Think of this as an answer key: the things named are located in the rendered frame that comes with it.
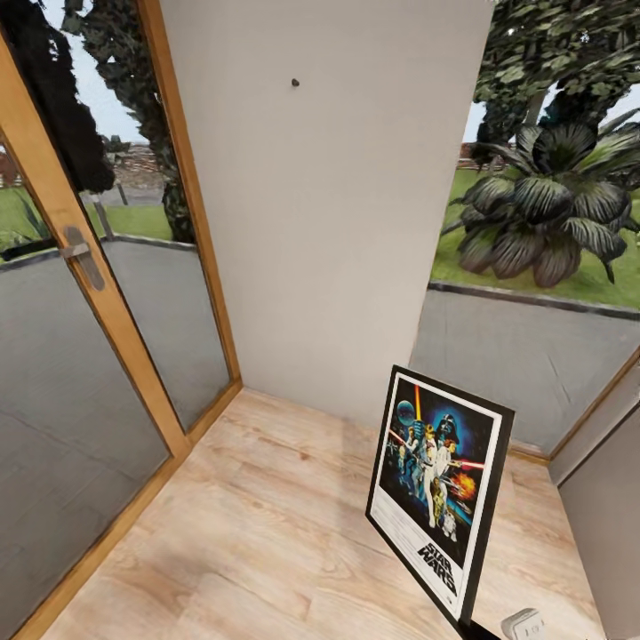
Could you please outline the poster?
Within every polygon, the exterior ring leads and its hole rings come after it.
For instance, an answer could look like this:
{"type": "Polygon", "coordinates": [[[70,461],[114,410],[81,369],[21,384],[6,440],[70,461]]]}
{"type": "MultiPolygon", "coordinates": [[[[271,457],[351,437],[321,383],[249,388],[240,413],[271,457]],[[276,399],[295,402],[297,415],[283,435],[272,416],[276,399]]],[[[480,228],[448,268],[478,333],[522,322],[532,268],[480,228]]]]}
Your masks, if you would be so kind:
{"type": "Polygon", "coordinates": [[[514,418],[393,364],[365,515],[463,640],[514,418]]]}

